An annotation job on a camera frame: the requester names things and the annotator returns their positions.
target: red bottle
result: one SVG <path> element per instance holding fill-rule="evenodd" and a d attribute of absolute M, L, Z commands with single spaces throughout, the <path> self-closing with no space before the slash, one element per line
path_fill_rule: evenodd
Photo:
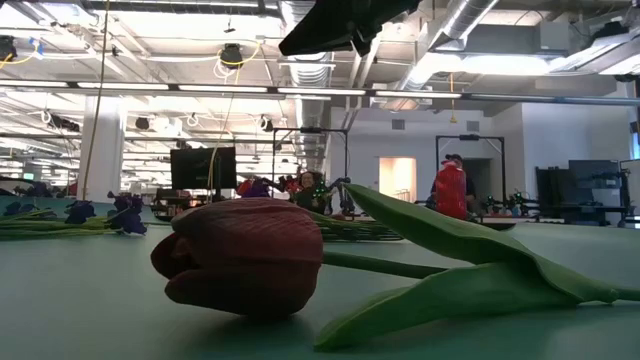
<path fill-rule="evenodd" d="M 453 161 L 444 163 L 436 175 L 436 209 L 456 219 L 467 218 L 467 179 L 464 171 Z"/>

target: tulip leaf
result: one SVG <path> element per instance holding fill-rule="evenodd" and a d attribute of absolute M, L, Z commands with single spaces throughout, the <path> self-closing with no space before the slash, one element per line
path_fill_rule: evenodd
<path fill-rule="evenodd" d="M 457 220 L 363 186 L 346 187 L 354 201 L 374 219 L 440 255 L 473 264 L 509 262 L 528 265 L 526 269 L 532 281 L 541 277 L 550 286 L 574 297 L 578 302 L 612 303 L 620 298 L 621 291 L 626 291 L 553 263 L 506 233 Z M 637 291 L 631 292 L 634 298 L 638 294 Z"/>
<path fill-rule="evenodd" d="M 548 286 L 541 277 L 531 276 L 529 267 L 487 263 L 451 269 L 413 287 L 378 294 L 327 325 L 315 349 L 333 350 L 439 319 L 575 307 L 580 302 Z"/>

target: workbench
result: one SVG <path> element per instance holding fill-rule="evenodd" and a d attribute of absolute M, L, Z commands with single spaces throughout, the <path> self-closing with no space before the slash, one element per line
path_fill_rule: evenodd
<path fill-rule="evenodd" d="M 640 232 L 517 224 L 533 251 L 592 278 L 640 287 Z M 0 359 L 640 359 L 640 304 L 440 321 L 335 354 L 314 336 L 369 295 L 415 280 L 323 266 L 315 295 L 290 320 L 171 302 L 149 254 L 170 233 L 0 243 Z M 468 266 L 407 241 L 333 243 L 327 250 L 440 267 Z"/>

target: table surface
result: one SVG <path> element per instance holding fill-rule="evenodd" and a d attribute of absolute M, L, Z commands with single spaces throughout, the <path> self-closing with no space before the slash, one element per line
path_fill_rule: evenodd
<path fill-rule="evenodd" d="M 367 296 L 414 280 L 325 266 L 315 295 L 289 321 L 178 305 L 149 261 L 169 233 L 0 243 L 0 359 L 634 359 L 640 304 L 441 321 L 337 353 L 315 353 L 314 336 Z M 640 287 L 640 233 L 519 224 L 533 251 L 585 275 Z M 415 264 L 467 266 L 414 244 L 328 244 L 330 251 Z"/>

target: ceiling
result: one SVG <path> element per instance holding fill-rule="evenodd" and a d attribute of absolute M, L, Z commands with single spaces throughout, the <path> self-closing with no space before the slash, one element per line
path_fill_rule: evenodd
<path fill-rule="evenodd" d="M 373 84 L 397 82 L 414 64 L 416 41 L 423 24 L 444 16 L 447 1 L 425 0 L 418 11 L 401 23 L 386 24 L 379 35 L 380 46 L 369 71 L 360 66 L 355 76 L 356 83 L 364 87 Z M 0 79 L 43 79 L 63 81 L 98 81 L 101 72 L 103 41 L 101 29 L 104 25 L 104 2 L 102 1 L 50 1 L 46 10 L 30 2 L 7 2 L 0 9 L 0 35 L 16 37 L 18 60 L 33 51 L 29 39 L 38 39 L 43 53 L 17 66 L 4 66 Z M 79 4 L 74 8 L 70 4 Z M 282 21 L 271 16 L 213 14 L 211 1 L 169 0 L 165 6 L 153 5 L 155 1 L 116 1 L 109 13 L 109 27 L 105 48 L 105 81 L 149 82 L 149 83 L 203 83 L 238 85 L 292 86 L 290 59 L 283 57 L 278 44 L 286 35 Z M 238 1 L 225 1 L 233 4 Z M 483 24 L 534 26 L 545 17 L 546 21 L 557 19 L 577 20 L 614 14 L 628 8 L 628 1 L 509 1 L 503 0 L 483 19 Z M 267 9 L 277 9 L 277 1 L 266 1 Z M 218 62 L 218 54 L 225 44 L 239 44 L 244 59 L 251 58 L 239 71 L 229 71 Z M 336 52 L 331 54 L 330 87 L 346 87 L 353 78 L 353 62 L 357 54 Z M 562 95 L 604 95 L 615 83 L 609 78 L 597 77 L 593 86 L 580 86 L 580 81 L 568 77 L 544 78 L 544 87 L 539 77 L 496 76 L 455 73 L 453 87 L 456 91 L 494 93 L 552 93 Z M 436 74 L 427 84 L 434 90 L 449 91 L 449 74 Z M 276 126 L 297 127 L 296 106 L 293 99 L 229 99 L 229 98 L 173 98 L 160 96 L 123 97 L 129 110 L 127 136 L 157 137 L 166 134 L 136 129 L 138 117 L 167 117 L 182 120 L 181 135 L 193 139 L 255 139 L 270 140 L 271 134 L 260 129 L 262 118 L 272 119 Z M 334 99 L 332 106 L 344 107 L 344 99 Z M 0 133 L 20 134 L 69 134 L 43 122 L 43 111 L 59 115 L 80 126 L 84 121 L 84 95 L 46 94 L 33 92 L 0 93 Z M 451 108 L 450 100 L 434 100 L 431 109 L 438 112 Z M 500 104 L 485 102 L 458 102 L 456 109 L 481 110 L 491 115 Z M 76 169 L 79 162 L 80 141 L 77 139 L 0 139 L 0 156 L 5 159 L 9 152 L 22 156 L 63 157 L 52 166 Z M 295 171 L 295 162 L 301 158 L 296 143 L 285 145 L 283 156 L 291 156 L 290 166 L 281 166 L 282 172 Z M 130 143 L 125 158 L 152 160 L 158 173 L 153 179 L 166 183 L 168 169 L 166 156 L 174 142 L 145 141 Z M 246 173 L 270 172 L 270 144 L 243 144 L 240 154 L 249 156 Z M 8 160 L 2 163 L 0 175 L 10 173 Z M 22 165 L 27 162 L 16 161 Z M 149 180 L 152 175 L 136 171 L 143 162 L 128 161 L 124 178 Z"/>

